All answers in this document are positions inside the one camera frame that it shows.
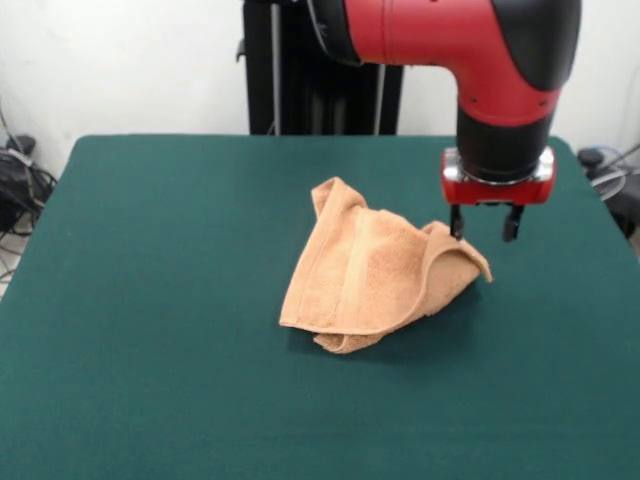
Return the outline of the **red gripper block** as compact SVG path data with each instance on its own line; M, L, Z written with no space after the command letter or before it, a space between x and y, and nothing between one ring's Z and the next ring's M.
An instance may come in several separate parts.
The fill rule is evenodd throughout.
M464 237L464 218L460 205L490 203L513 204L507 215L502 240L517 239L526 205L545 203L553 190L557 173L555 152L546 147L540 155L533 174L525 180L506 184L480 181L466 173L461 156L455 147L446 148L441 158L441 185L450 208L450 235Z

